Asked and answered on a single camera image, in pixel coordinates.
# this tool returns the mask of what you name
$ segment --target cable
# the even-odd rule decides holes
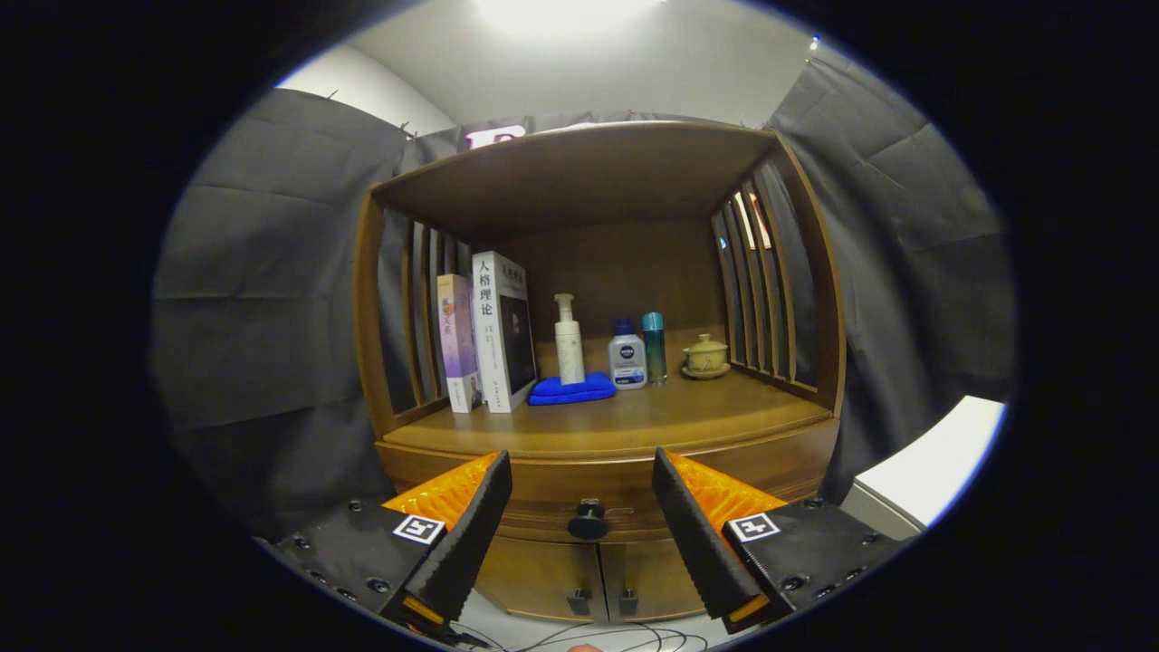
[[[665,636],[665,637],[662,637],[661,640],[668,640],[670,638],[683,638],[684,639],[684,642],[681,642],[680,645],[677,646],[677,649],[673,650],[672,652],[679,652],[680,647],[684,647],[684,643],[687,643],[687,640],[688,640],[688,637],[686,635],[684,635],[684,633],[673,633],[671,636]],[[636,647],[643,647],[644,645],[651,645],[651,642],[650,640],[646,640],[643,643],[637,643],[637,644],[633,645],[632,647],[625,647],[624,650],[620,650],[620,652],[628,652],[628,650],[635,650]]]
[[[545,643],[547,643],[548,640],[551,640],[551,639],[555,638],[556,636],[560,636],[561,633],[563,633],[563,632],[566,632],[566,631],[571,631],[571,630],[574,630],[574,629],[577,629],[577,628],[582,628],[582,627],[586,627],[586,625],[591,625],[591,624],[595,624],[595,623],[580,623],[580,624],[576,624],[576,625],[571,625],[571,627],[569,627],[569,628],[563,628],[563,629],[561,629],[560,631],[557,631],[557,632],[555,632],[555,633],[553,633],[553,635],[551,635],[551,636],[548,636],[548,637],[546,637],[546,638],[541,638],[541,639],[539,639],[539,642],[538,642],[538,643],[532,643],[531,645],[529,645],[529,646],[526,646],[526,647],[520,647],[520,649],[518,649],[518,650],[513,650],[513,651],[511,651],[511,652],[527,652],[527,650],[531,650],[531,649],[533,649],[533,647],[539,647],[540,645],[544,645],[544,644],[545,644]]]
[[[597,632],[593,632],[593,633],[586,633],[586,635],[582,635],[582,636],[569,636],[567,638],[557,638],[555,640],[548,640],[549,638],[556,637],[556,636],[559,636],[559,635],[561,635],[561,633],[563,633],[563,632],[566,632],[568,630],[576,629],[576,628],[583,627],[583,625],[593,625],[593,624],[597,624],[597,623],[581,623],[578,625],[574,625],[574,627],[567,628],[564,630],[560,630],[560,631],[553,633],[552,636],[548,636],[547,638],[540,640],[539,643],[535,643],[533,645],[529,645],[527,647],[520,647],[518,650],[513,650],[513,651],[510,651],[510,652],[527,652],[527,651],[533,650],[535,647],[541,647],[544,645],[554,645],[556,643],[564,643],[567,640],[580,640],[580,639],[592,638],[592,637],[596,637],[596,636],[607,636],[607,635],[611,635],[611,633],[624,633],[624,632],[629,632],[629,631],[640,631],[640,630],[636,630],[636,629],[617,629],[617,630],[611,630],[611,631],[597,631]],[[687,635],[685,635],[683,632],[679,632],[679,631],[677,631],[675,629],[669,629],[669,628],[651,628],[651,627],[648,627],[648,625],[646,625],[643,623],[625,623],[625,624],[636,625],[636,627],[643,628],[643,629],[650,631],[653,635],[655,635],[656,636],[656,642],[658,643],[658,645],[656,647],[657,652],[659,651],[661,647],[664,646],[663,637],[661,637],[658,632],[671,631],[671,632],[675,632],[676,636],[687,636]],[[698,636],[695,638],[700,638],[701,640],[705,640],[704,637],[699,637]],[[649,640],[647,643],[641,643],[640,645],[648,645],[650,643],[651,643],[651,640]]]
[[[462,624],[462,623],[460,623],[458,621],[455,621],[454,624],[459,625],[460,628],[462,628],[462,629],[465,629],[467,631],[473,631],[473,632],[478,633],[479,636],[486,638],[488,642],[495,644],[495,647],[497,647],[500,650],[505,650],[505,647],[503,645],[501,645],[498,640],[495,640],[494,638],[491,638],[491,637],[487,636],[486,633],[476,630],[475,628],[465,625],[465,624]]]

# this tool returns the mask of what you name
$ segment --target book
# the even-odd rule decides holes
[[[471,313],[471,280],[458,273],[443,273],[436,279],[436,288],[443,371],[451,411],[471,412],[483,403]]]
[[[495,251],[472,256],[475,351],[490,412],[509,413],[535,386],[527,276]]]

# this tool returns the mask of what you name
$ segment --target white wall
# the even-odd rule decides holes
[[[349,45],[337,45],[282,80],[278,88],[305,90],[366,111],[407,131],[425,135],[457,126],[386,66]]]

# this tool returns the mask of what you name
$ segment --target black curtain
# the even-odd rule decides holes
[[[151,365],[173,444],[268,539],[335,501],[391,493],[355,359],[351,279],[366,189],[391,177],[404,140],[358,109],[272,89],[217,142],[169,224]]]
[[[822,495],[897,453],[964,395],[1007,402],[1015,300],[1006,230],[930,119],[824,47],[766,127],[812,182],[840,273],[845,406]],[[804,269],[790,269],[796,278]]]

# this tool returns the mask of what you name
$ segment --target folded cloth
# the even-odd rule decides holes
[[[603,372],[592,372],[583,383],[561,386],[559,376],[545,379],[531,390],[527,405],[561,405],[599,401],[615,394],[615,386]]]

